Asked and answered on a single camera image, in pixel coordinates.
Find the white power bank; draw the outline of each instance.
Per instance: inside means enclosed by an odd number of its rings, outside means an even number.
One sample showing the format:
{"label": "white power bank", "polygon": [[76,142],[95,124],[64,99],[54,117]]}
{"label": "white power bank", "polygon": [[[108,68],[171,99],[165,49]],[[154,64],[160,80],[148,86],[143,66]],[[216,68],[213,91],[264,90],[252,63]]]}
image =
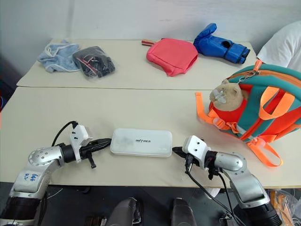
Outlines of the white power bank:
{"label": "white power bank", "polygon": [[116,129],[110,150],[114,154],[169,157],[172,134],[167,130]]}

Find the backpack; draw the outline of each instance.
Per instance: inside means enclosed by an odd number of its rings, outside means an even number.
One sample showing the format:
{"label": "backpack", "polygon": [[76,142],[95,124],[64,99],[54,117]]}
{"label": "backpack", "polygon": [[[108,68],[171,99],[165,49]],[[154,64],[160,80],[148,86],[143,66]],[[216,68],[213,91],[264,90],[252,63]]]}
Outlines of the backpack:
{"label": "backpack", "polygon": [[[239,83],[240,88],[249,93],[246,103],[226,112],[214,108],[211,102],[207,115],[202,94],[197,92],[198,117],[246,142],[265,165],[282,165],[280,156],[268,143],[301,128],[301,73],[276,65],[262,65],[258,60],[228,80]],[[279,164],[272,163],[261,148],[278,157]]]}

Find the light blue cloth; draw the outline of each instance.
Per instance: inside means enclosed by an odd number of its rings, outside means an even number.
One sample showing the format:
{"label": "light blue cloth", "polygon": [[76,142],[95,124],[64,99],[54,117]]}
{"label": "light blue cloth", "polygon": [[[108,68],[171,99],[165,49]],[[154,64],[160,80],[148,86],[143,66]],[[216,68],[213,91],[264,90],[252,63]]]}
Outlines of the light blue cloth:
{"label": "light blue cloth", "polygon": [[74,63],[72,54],[78,50],[78,44],[66,40],[61,43],[49,43],[38,56],[38,61],[48,72],[76,72],[79,68]]}

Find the white shirt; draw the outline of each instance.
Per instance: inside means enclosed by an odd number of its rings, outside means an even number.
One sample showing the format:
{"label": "white shirt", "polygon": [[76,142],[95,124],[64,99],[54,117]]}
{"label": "white shirt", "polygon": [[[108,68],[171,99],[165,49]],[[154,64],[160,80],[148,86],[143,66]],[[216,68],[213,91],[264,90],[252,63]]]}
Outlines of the white shirt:
{"label": "white shirt", "polygon": [[266,64],[301,72],[301,21],[289,24],[275,33],[257,57]]}

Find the white wall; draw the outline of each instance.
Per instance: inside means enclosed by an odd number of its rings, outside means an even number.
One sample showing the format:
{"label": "white wall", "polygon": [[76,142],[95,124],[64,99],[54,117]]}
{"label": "white wall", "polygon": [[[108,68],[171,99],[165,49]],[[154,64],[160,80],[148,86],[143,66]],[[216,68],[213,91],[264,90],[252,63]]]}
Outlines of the white wall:
{"label": "white wall", "polygon": [[297,20],[300,0],[0,0],[1,54],[24,75],[52,38],[193,40],[209,23],[258,51]]}

